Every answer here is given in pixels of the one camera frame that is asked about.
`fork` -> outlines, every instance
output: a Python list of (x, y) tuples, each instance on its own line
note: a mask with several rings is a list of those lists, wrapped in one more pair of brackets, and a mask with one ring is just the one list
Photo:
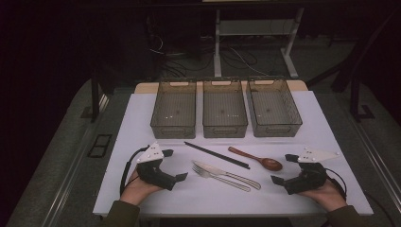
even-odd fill
[(221, 182), (227, 183), (227, 184), (229, 184), (231, 186), (237, 187), (237, 188), (242, 189), (244, 191), (248, 191), (248, 192), (251, 191), (251, 188), (248, 187), (248, 186), (245, 186), (245, 185), (242, 185), (240, 183), (235, 183), (235, 182), (232, 182), (232, 181), (217, 177), (217, 176), (211, 174), (210, 172), (204, 170), (203, 168), (200, 168), (199, 166), (193, 166), (192, 169), (203, 178), (214, 178), (216, 180), (219, 180)]

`chopstick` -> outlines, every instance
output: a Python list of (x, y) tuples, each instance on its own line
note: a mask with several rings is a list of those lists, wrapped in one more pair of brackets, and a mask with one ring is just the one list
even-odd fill
[(198, 150), (201, 150), (201, 151), (203, 151), (203, 152), (206, 152), (206, 153), (208, 153), (208, 154), (211, 154), (211, 155), (213, 155), (213, 156), (216, 156), (216, 157), (218, 157), (218, 158), (220, 158), (220, 159), (223, 159), (223, 160), (225, 160), (225, 161), (228, 161), (228, 162), (230, 162), (230, 163), (232, 163), (232, 164), (235, 164), (235, 165), (238, 165), (238, 166), (241, 166), (241, 167), (244, 167), (244, 168), (251, 169), (250, 166), (249, 166), (248, 164), (242, 163), (242, 162), (240, 162), (240, 161), (238, 161), (238, 160), (236, 160), (236, 159), (232, 159), (232, 158), (227, 157), (227, 156), (224, 156), (224, 155), (222, 155), (222, 154), (213, 152), (212, 150), (209, 150), (209, 149), (206, 149), (206, 148), (201, 148), (201, 147), (199, 147), (199, 146), (193, 145), (193, 144), (188, 143), (188, 142), (184, 142), (184, 143), (185, 143), (186, 145), (188, 145), (189, 147), (196, 148), (196, 149), (198, 149)]

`cable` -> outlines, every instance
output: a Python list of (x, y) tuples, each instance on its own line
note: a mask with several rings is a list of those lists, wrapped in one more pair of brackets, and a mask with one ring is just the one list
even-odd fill
[(161, 54), (161, 55), (165, 55), (165, 53), (154, 50), (154, 49), (150, 49), (151, 52), (156, 53), (156, 54)]
[[(179, 67), (174, 67), (174, 66), (171, 66), (171, 65), (168, 65), (168, 63), (169, 62), (172, 62), (172, 63), (175, 63), (175, 64), (177, 64)], [(183, 66), (182, 64), (180, 64), (180, 63), (176, 63), (176, 62), (174, 62), (174, 61), (168, 61), (168, 62), (166, 62), (166, 67), (168, 67), (168, 68), (173, 68), (173, 69), (175, 69), (175, 70), (177, 70), (177, 71), (180, 71), (180, 70), (178, 70), (178, 69), (183, 69), (184, 70), (184, 75), (186, 75), (186, 70), (187, 70), (187, 68), (185, 67), (185, 66)]]
[[(237, 47), (238, 48), (241, 48), (243, 46), (243, 44), (241, 43), (240, 45), (238, 45)], [(233, 48), (229, 45), (229, 44), (226, 44), (226, 48), (227, 49), (229, 49), (230, 50), (230, 52), (234, 52), (233, 51)], [(248, 61), (246, 61), (246, 63), (247, 64), (249, 64), (249, 65), (255, 65), (255, 64), (257, 64), (257, 57), (255, 57), (253, 54), (251, 54), (249, 51), (246, 51), (246, 50), (243, 50), (242, 49), (242, 51), (243, 52), (245, 52), (245, 53), (247, 53), (249, 56), (251, 56), (253, 59), (254, 59), (254, 61), (253, 62), (248, 62)], [(233, 60), (233, 61), (239, 61), (239, 62), (243, 62), (243, 61), (240, 61), (240, 60), (238, 60), (238, 59), (234, 59), (234, 58), (229, 58), (230, 60)]]
[(157, 50), (161, 50), (162, 47), (163, 47), (163, 40), (162, 40), (162, 38), (161, 38), (160, 36), (157, 36), (157, 35), (154, 35), (154, 37), (159, 38), (159, 40), (160, 40), (160, 46), (159, 46), (159, 48), (158, 48)]
[[(257, 58), (254, 56), (254, 55), (252, 55), (251, 53), (249, 53), (249, 52), (247, 52), (247, 51), (244, 51), (245, 53), (247, 53), (248, 55), (250, 55), (252, 58), (254, 58), (254, 62), (252, 62), (252, 63), (250, 63), (250, 62), (248, 62), (248, 61), (246, 61), (246, 63), (247, 64), (249, 64), (249, 65), (255, 65), (255, 64), (257, 64)], [(242, 60), (239, 60), (238, 58), (232, 58), (232, 57), (229, 57), (229, 56), (227, 56), (227, 55), (225, 55), (223, 52), (221, 52), (221, 55), (224, 57), (224, 58), (226, 58), (226, 59), (228, 59), (228, 60), (230, 60), (230, 61), (237, 61), (237, 62), (240, 62), (241, 64), (244, 62), (244, 61), (242, 61)]]
[(124, 168), (124, 172), (123, 172), (123, 176), (121, 177), (121, 183), (120, 183), (120, 196), (123, 194), (123, 191), (126, 187), (125, 181), (127, 179), (128, 176), (128, 171), (130, 170), (131, 167), (131, 163), (133, 158), (141, 151), (145, 151), (149, 148), (149, 146), (145, 147), (145, 148), (140, 148), (137, 151), (135, 151), (135, 153), (133, 153), (133, 155), (130, 157), (130, 159), (126, 162), (126, 166)]
[(203, 69), (207, 68), (207, 67), (210, 65), (210, 63), (212, 62), (212, 59), (213, 59), (213, 55), (211, 55), (211, 57), (209, 58), (209, 61), (206, 63), (206, 65), (204, 65), (203, 67), (198, 68), (198, 69), (190, 69), (190, 68), (187, 68), (187, 67), (183, 66), (182, 64), (177, 63), (177, 62), (175, 62), (175, 61), (169, 61), (169, 62), (179, 65), (182, 69), (185, 69), (185, 71), (187, 70), (187, 71), (194, 71), (194, 72), (196, 72), (196, 71), (200, 71), (200, 70), (203, 70)]
[(165, 66), (166, 66), (166, 69), (169, 70), (170, 72), (173, 72), (173, 71), (177, 72), (177, 75), (179, 75), (179, 78), (180, 77), (184, 77), (184, 78), (186, 77), (186, 70), (185, 69), (183, 69), (183, 70), (185, 70), (184, 73), (183, 73), (177, 67), (171, 67), (171, 66), (169, 66), (167, 64), (165, 64)]
[(135, 181), (139, 176), (136, 176), (135, 178), (133, 178), (132, 180), (130, 180), (129, 182), (127, 182), (127, 184), (125, 185), (124, 189), (130, 185), (130, 183), (132, 183), (133, 181)]
[(242, 56), (241, 56), (240, 54), (238, 54), (238, 52), (236, 52), (236, 50), (234, 50), (232, 47), (230, 47), (230, 49), (232, 49), (232, 50), (238, 55), (238, 57), (242, 59), (242, 61), (248, 66), (248, 68), (252, 69), (252, 70), (253, 70), (254, 72), (256, 72), (256, 73), (260, 73), (260, 74), (262, 74), (262, 75), (264, 75), (264, 76), (268, 76), (268, 74), (265, 74), (265, 73), (263, 73), (263, 72), (260, 72), (260, 71), (258, 71), (258, 70), (256, 70), (256, 69), (252, 68), (252, 67), (242, 58)]
[(175, 72), (173, 72), (173, 71), (171, 71), (171, 70), (169, 70), (169, 69), (167, 69), (167, 68), (163, 68), (163, 69), (166, 70), (166, 73), (165, 73), (165, 75), (163, 76), (164, 78), (169, 78), (168, 73), (172, 74), (174, 78), (179, 78), (179, 77), (180, 77), (180, 75), (176, 74)]
[(230, 64), (229, 62), (227, 62), (227, 59), (230, 59), (230, 58), (228, 58), (228, 56), (226, 56), (226, 55), (223, 54), (222, 52), (220, 52), (220, 56), (221, 56), (221, 59), (224, 60), (224, 62), (225, 62), (226, 64), (228, 64), (228, 65), (229, 65), (230, 67), (232, 67), (232, 68), (235, 68), (235, 69), (248, 69), (247, 66), (238, 67), (238, 66), (235, 66), (235, 65), (233, 65), (233, 64)]
[(174, 77), (174, 78), (185, 77), (185, 75), (184, 75), (181, 71), (179, 71), (179, 70), (177, 70), (177, 69), (174, 69), (174, 68), (171, 68), (171, 67), (163, 67), (163, 66), (162, 66), (161, 68), (164, 69), (164, 70), (166, 70), (167, 72), (173, 74), (173, 77)]
[(184, 52), (178, 52), (178, 53), (171, 53), (171, 54), (166, 54), (168, 57), (173, 57), (173, 56), (181, 56), (181, 55), (186, 55)]
[(338, 174), (337, 172), (331, 170), (330, 168), (325, 168), (325, 170), (328, 170), (328, 171), (336, 174), (340, 178), (340, 180), (342, 181), (342, 184), (344, 184), (344, 193), (346, 195), (347, 194), (347, 184), (345, 183), (344, 179), (340, 176), (340, 174)]

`transparent storage bin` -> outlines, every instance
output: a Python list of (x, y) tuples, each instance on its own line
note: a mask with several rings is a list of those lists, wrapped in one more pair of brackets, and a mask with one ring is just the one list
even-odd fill
[(156, 139), (193, 139), (196, 126), (196, 79), (162, 79), (150, 126)]
[(283, 79), (248, 77), (247, 98), (255, 137), (293, 137), (303, 124)]
[(248, 126), (239, 78), (203, 81), (203, 135), (205, 138), (243, 138)]

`hand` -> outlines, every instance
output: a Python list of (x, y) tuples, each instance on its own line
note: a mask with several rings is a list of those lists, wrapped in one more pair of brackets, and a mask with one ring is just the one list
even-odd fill
[(129, 184), (124, 189), (120, 200), (133, 205), (139, 205), (147, 196), (162, 189), (162, 187), (142, 181), (135, 169), (130, 176)]
[(336, 186), (329, 180), (326, 180), (322, 187), (301, 192), (299, 195), (313, 199), (328, 212), (348, 205)]

